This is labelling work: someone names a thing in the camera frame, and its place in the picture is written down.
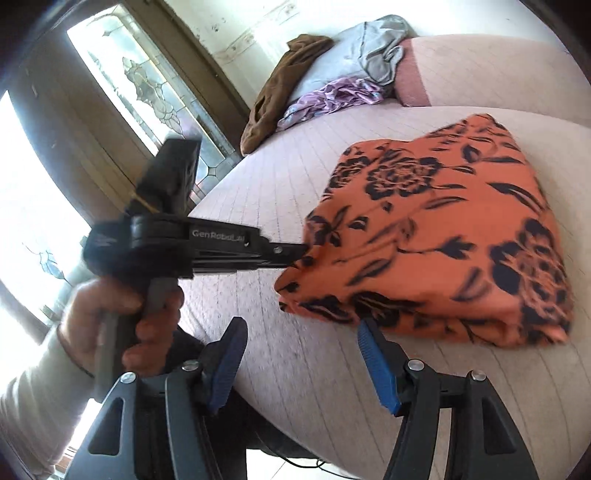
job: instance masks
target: black mount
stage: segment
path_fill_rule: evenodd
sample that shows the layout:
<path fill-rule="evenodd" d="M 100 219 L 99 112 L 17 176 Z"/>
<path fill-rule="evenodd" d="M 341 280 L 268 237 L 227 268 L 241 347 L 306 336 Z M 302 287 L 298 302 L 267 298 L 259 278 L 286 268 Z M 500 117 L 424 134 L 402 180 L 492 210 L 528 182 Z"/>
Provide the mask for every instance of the black mount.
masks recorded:
<path fill-rule="evenodd" d="M 67 480 L 221 480 L 204 416 L 226 404 L 248 340 L 234 317 L 221 340 L 166 375 L 123 374 L 76 452 Z"/>
<path fill-rule="evenodd" d="M 409 360 L 372 319 L 361 323 L 358 341 L 380 402 L 403 417 L 384 480 L 429 479 L 441 408 L 452 410 L 445 480 L 538 480 L 517 426 L 483 372 L 457 377 Z"/>

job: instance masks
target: window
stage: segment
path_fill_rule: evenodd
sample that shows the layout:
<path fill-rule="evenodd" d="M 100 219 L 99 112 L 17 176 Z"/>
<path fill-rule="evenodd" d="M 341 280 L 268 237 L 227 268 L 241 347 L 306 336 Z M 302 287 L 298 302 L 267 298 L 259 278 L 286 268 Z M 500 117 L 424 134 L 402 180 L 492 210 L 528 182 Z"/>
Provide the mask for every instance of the window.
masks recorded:
<path fill-rule="evenodd" d="M 196 184 L 199 203 L 240 161 L 174 67 L 122 5 L 68 30 L 93 77 L 147 148 L 169 136 L 203 137 Z"/>
<path fill-rule="evenodd" d="M 48 323 L 90 228 L 37 158 L 9 94 L 0 100 L 0 278 Z"/>

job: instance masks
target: stained glass window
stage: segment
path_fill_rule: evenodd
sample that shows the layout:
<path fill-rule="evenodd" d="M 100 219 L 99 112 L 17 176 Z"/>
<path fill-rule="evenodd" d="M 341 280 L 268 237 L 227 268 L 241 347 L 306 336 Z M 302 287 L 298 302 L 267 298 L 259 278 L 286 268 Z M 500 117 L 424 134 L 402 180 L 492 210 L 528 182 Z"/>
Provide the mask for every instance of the stained glass window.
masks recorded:
<path fill-rule="evenodd" d="M 199 203 L 240 161 L 175 68 L 122 5 L 68 30 L 91 74 L 148 149 L 203 137 L 191 199 Z"/>

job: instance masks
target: cable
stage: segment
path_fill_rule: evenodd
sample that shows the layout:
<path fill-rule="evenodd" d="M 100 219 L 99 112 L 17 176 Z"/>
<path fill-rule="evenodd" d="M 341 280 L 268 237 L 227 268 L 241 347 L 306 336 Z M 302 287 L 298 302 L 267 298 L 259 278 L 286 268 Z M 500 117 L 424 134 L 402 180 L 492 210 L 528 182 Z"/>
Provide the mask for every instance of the cable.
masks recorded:
<path fill-rule="evenodd" d="M 322 466 L 325 464 L 326 462 L 321 462 L 320 459 L 316 460 L 316 465 L 318 466 L 318 468 L 320 470 L 322 470 L 323 472 L 326 473 L 330 473 L 331 475 L 334 476 L 339 476 L 341 478 L 348 478 L 350 480 L 361 480 L 360 478 L 357 478 L 356 476 L 346 476 L 346 475 L 341 475 L 340 473 L 335 473 L 335 472 L 331 472 L 330 470 L 327 470 L 326 468 L 322 468 Z"/>
<path fill-rule="evenodd" d="M 350 480 L 361 480 L 360 478 L 357 478 L 356 476 L 346 476 L 346 475 L 341 475 L 339 473 L 335 473 L 335 472 L 331 472 L 330 470 L 327 470 L 326 468 L 322 468 L 323 465 L 326 464 L 326 462 L 324 460 L 320 460 L 319 458 L 316 459 L 316 465 L 298 465 L 297 463 L 292 462 L 291 460 L 289 460 L 289 458 L 284 457 L 283 455 L 280 455 L 279 453 L 277 453 L 275 450 L 273 450 L 271 447 L 269 447 L 267 445 L 267 443 L 261 438 L 261 436 L 258 434 L 258 431 L 256 430 L 256 428 L 254 428 L 254 426 L 251 423 L 251 427 L 252 430 L 254 431 L 256 438 L 259 439 L 259 441 L 272 453 L 274 453 L 275 455 L 277 455 L 281 460 L 286 461 L 287 463 L 289 463 L 290 465 L 296 466 L 298 468 L 318 468 L 320 470 L 322 470 L 323 472 L 326 473 L 330 473 L 331 475 L 334 476 L 339 476 L 341 478 L 347 478 Z"/>

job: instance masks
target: folded cloth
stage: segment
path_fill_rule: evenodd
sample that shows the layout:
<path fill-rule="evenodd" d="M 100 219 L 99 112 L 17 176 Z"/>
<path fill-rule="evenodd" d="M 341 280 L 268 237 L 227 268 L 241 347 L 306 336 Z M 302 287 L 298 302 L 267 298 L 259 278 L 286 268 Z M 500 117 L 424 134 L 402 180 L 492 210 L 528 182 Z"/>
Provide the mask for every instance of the folded cloth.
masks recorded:
<path fill-rule="evenodd" d="M 286 312 L 504 347 L 567 340 L 573 299 L 556 220 L 489 115 L 349 147 L 304 242 L 275 283 Z"/>

